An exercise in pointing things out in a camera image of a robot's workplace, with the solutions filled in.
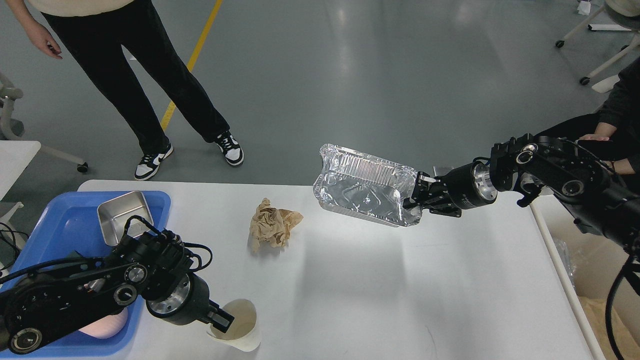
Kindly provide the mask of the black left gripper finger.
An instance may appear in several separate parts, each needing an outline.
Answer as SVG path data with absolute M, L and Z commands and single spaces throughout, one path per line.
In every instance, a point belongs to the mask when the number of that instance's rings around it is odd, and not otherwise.
M 218 309 L 208 312 L 205 319 L 213 329 L 221 333 L 227 333 L 233 325 L 235 317 L 223 309 Z

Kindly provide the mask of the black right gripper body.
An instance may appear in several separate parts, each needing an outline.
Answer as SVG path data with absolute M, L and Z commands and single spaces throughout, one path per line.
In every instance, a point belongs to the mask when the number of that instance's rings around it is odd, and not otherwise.
M 462 210 L 493 204 L 498 191 L 490 179 L 490 168 L 483 162 L 471 162 L 435 177 L 430 186 L 430 214 L 461 217 Z

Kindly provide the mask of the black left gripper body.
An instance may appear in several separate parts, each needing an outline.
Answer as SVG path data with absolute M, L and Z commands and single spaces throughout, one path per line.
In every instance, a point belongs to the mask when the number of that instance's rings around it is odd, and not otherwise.
M 210 288 L 205 280 L 195 274 L 184 275 L 164 300 L 147 300 L 146 309 L 152 316 L 176 326 L 194 321 L 212 323 Z

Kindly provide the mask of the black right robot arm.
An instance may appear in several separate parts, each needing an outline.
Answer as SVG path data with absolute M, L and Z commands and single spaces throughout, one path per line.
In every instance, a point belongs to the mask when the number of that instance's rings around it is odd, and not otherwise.
M 605 306 L 606 335 L 621 360 L 611 313 L 622 280 L 639 291 L 640 205 L 638 194 L 626 187 L 613 164 L 578 141 L 524 134 L 494 144 L 489 157 L 476 157 L 446 174 L 432 177 L 419 171 L 412 193 L 402 197 L 401 205 L 460 217 L 462 210 L 492 204 L 498 192 L 520 193 L 518 205 L 527 207 L 544 189 L 551 190 L 581 232 L 610 239 L 628 255 Z

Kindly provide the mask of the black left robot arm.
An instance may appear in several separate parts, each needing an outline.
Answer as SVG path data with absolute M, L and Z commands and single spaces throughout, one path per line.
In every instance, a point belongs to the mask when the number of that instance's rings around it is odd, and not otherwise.
M 32 353 L 140 297 L 158 319 L 176 326 L 199 321 L 226 333 L 235 317 L 210 300 L 197 275 L 206 264 L 194 248 L 201 244 L 134 215 L 108 256 L 48 260 L 3 276 L 2 283 L 19 281 L 1 293 L 1 349 Z

